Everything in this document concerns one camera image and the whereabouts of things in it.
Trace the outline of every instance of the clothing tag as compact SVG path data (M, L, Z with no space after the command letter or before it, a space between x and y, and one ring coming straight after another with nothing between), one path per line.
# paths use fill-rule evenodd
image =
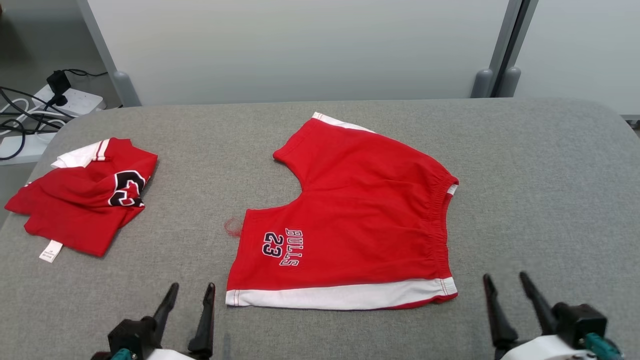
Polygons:
M52 263L56 259L56 256L58 256L60 249L62 249L62 243L51 240L47 248L40 254L40 259Z

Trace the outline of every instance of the red shorts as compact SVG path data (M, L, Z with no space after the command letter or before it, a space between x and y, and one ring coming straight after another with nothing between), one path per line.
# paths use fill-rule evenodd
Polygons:
M439 162L319 113L273 157L302 192L246 211L227 305L406 308L458 294L445 219L458 180Z
M144 210L140 193L157 155L110 138L58 156L55 169L27 184L5 209L29 215L24 229L103 256L119 228Z

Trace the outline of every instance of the white trim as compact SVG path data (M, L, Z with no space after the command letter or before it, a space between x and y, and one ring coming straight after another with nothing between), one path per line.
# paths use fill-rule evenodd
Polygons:
M356 125L356 124L350 124L349 122L344 122L338 119L334 119L330 116L326 116L325 114L319 113L319 112L315 112L314 116L312 116L313 119L317 119L320 120L321 122L325 122L329 125L333 125L333 126L339 126L339 127L344 127L346 129L354 129L354 130L362 130L362 131L368 131L370 133L374 133L373 131Z
M109 139L66 152L51 164L54 168L86 167L92 161L104 161Z
M95 153L98 151L101 142L93 143L80 149L66 152L51 164L54 168L70 168L70 167L86 167L95 159Z
M289 290L228 290L227 305L294 309L368 310L400 306L457 293L452 277L410 279L383 284L359 284Z
M456 192L457 189L458 189L458 185L453 184L449 187L449 189L447 190L447 193L450 193L451 195L453 195L453 193Z
M106 158L104 157L104 153L107 151L107 146L109 146L109 139L102 141L102 144L100 145L100 149L98 150L98 153L95 155L96 161L106 160Z

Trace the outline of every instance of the gray table surface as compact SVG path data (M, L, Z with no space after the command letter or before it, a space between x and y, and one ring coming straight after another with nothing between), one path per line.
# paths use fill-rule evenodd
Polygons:
M449 207L459 296L402 311L224 305L237 239L224 222L300 192L272 152L314 111L425 152L460 179ZM153 313L180 283L165 348L186 349L209 281L218 286L216 359L489 359L482 275L490 272L522 338L539 334L518 272L552 304L587 302L609 336L640 356L640 142L613 111L560 99L296 102L109 110L62 129L58 154L109 138L159 155L143 198L104 258L63 249L11 214L0 231L0 358L89 359L124 318Z

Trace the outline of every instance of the printed number 23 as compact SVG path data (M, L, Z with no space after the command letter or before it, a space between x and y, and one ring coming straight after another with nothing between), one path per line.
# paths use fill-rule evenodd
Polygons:
M284 236L277 236L275 233L266 233L264 235L264 245L262 246L262 253L274 258L279 258L282 255L282 248L279 245L284 244Z

